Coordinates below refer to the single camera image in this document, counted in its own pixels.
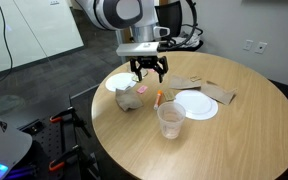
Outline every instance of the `brown paper napkin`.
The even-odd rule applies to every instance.
[[[116,89],[115,99],[117,104],[124,111],[127,111],[128,109],[137,109],[143,106],[141,99],[132,88],[126,90]]]
[[[206,83],[201,86],[201,92],[209,96],[210,98],[213,98],[225,105],[228,105],[232,101],[236,89],[226,91],[218,85],[210,81],[206,81]]]
[[[171,77],[170,88],[173,89],[190,89],[201,87],[202,81],[197,76],[191,78],[183,78],[173,75]]]

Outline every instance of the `wooden table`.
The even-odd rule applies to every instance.
[[[124,112],[115,93],[96,91],[92,105],[95,133],[107,153],[140,179],[275,179],[288,168],[288,100],[266,78],[231,60],[203,53],[161,53],[169,72],[163,83],[148,76],[134,88],[144,106]],[[177,139],[168,140],[153,110],[158,89],[169,90],[172,75],[198,75],[224,89],[237,88],[231,104],[219,103],[218,113],[206,121],[186,118]]]

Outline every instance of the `paper plate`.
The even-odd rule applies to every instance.
[[[174,102],[182,105],[186,117],[194,120],[212,118],[218,111],[217,102],[197,90],[185,90],[175,96]]]
[[[115,92],[116,89],[125,90],[127,87],[135,86],[136,82],[132,80],[134,74],[132,73],[119,73],[111,76],[105,82],[105,87]]]

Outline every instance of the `wall outlet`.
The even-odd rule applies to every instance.
[[[259,42],[257,47],[256,47],[256,49],[255,49],[255,52],[258,53],[258,54],[263,54],[266,46],[267,46],[267,43]]]
[[[243,49],[249,51],[252,47],[252,44],[253,44],[252,40],[246,40]]]
[[[50,5],[56,5],[60,3],[59,0],[49,0],[49,1],[50,1]]]

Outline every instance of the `plastic cup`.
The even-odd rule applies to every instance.
[[[166,102],[157,109],[160,127],[164,137],[175,139],[181,131],[185,119],[185,109],[178,103]]]

